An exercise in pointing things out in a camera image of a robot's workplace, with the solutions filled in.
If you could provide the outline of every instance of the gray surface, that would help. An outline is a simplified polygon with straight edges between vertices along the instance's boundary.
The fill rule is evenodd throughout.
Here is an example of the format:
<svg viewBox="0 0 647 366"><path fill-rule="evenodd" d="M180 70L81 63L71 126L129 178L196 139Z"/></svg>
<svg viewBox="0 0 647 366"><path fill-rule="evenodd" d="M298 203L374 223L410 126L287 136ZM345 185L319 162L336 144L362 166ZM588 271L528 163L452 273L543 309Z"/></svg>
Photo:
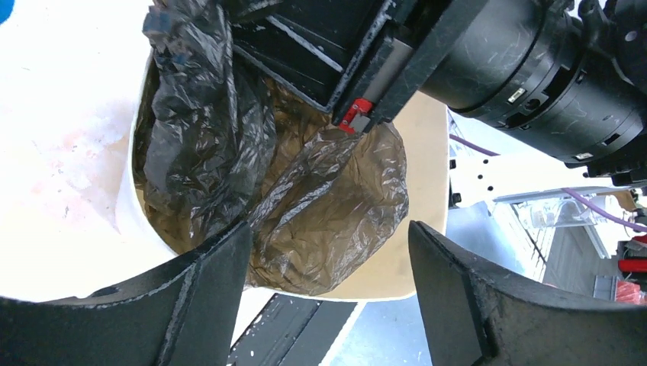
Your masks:
<svg viewBox="0 0 647 366"><path fill-rule="evenodd" d="M488 214L485 204L450 210L447 236L459 245L523 273L514 244ZM416 297L369 303L331 366L431 365Z"/></svg>
<svg viewBox="0 0 647 366"><path fill-rule="evenodd" d="M618 278L616 276L595 276L593 297L596 299L615 301L617 284Z"/></svg>
<svg viewBox="0 0 647 366"><path fill-rule="evenodd" d="M596 275L620 276L618 257L600 259L581 226L558 228L543 282L576 294L593 296Z"/></svg>

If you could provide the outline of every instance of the red component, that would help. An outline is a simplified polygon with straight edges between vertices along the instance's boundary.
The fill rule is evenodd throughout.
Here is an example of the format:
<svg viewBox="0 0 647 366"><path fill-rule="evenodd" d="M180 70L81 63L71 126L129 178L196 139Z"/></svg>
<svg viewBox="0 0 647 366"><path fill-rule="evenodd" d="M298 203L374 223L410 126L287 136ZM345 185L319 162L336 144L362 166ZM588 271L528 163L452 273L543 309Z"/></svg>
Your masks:
<svg viewBox="0 0 647 366"><path fill-rule="evenodd" d="M647 272L647 259L620 259L618 269L622 272Z"/></svg>
<svg viewBox="0 0 647 366"><path fill-rule="evenodd" d="M346 115L344 115L344 118L340 122L340 130L347 133L355 133L355 129L350 126L352 119L355 118L358 113L367 114L371 111L372 108L373 103L364 98L357 98L352 103L352 105L346 112Z"/></svg>
<svg viewBox="0 0 647 366"><path fill-rule="evenodd" d="M637 242L641 242L642 244L647 244L647 235L634 236L633 239Z"/></svg>

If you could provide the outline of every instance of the brown plastic bag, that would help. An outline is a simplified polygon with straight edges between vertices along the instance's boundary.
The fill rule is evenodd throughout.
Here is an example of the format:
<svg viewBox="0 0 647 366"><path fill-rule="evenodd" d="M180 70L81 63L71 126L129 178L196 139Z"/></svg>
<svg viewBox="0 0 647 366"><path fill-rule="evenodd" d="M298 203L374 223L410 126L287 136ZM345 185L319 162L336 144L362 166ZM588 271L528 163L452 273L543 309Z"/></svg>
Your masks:
<svg viewBox="0 0 647 366"><path fill-rule="evenodd" d="M259 71L232 54L230 16L273 3L168 0L144 21L159 82L150 108L141 108L152 120L136 129L134 177L149 222L178 254L259 199L275 149L274 111Z"/></svg>
<svg viewBox="0 0 647 366"><path fill-rule="evenodd" d="M248 279L318 295L366 262L407 216L404 146L390 124L349 135L283 88L271 90L278 149L249 216L258 236Z"/></svg>

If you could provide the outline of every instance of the red clip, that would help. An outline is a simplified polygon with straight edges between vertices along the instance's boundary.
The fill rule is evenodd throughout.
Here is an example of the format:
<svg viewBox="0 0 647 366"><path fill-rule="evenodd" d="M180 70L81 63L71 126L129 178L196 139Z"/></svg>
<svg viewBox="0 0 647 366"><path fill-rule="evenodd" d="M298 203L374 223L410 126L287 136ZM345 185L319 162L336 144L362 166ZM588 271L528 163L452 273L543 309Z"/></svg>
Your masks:
<svg viewBox="0 0 647 366"><path fill-rule="evenodd" d="M349 110L346 112L346 115L340 123L340 130L347 133L355 133L355 129L350 126L352 119L358 113L367 114L373 108L373 103L367 101L364 98L357 98L355 102L352 103Z"/></svg>

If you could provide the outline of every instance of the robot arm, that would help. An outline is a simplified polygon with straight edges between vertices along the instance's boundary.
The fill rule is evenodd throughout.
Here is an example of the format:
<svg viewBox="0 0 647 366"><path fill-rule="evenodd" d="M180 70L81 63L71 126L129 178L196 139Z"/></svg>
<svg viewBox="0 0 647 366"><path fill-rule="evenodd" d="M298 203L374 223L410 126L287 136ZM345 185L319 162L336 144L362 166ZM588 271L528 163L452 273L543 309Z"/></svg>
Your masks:
<svg viewBox="0 0 647 366"><path fill-rule="evenodd" d="M324 12L280 8L234 36L240 54L350 133L390 122L420 90L569 167L586 165L590 177L638 185L647 180L647 3L608 1L603 10L584 0L579 18L567 12L573 5L333 1ZM268 37L290 52L264 49ZM307 65L294 58L304 50Z"/></svg>

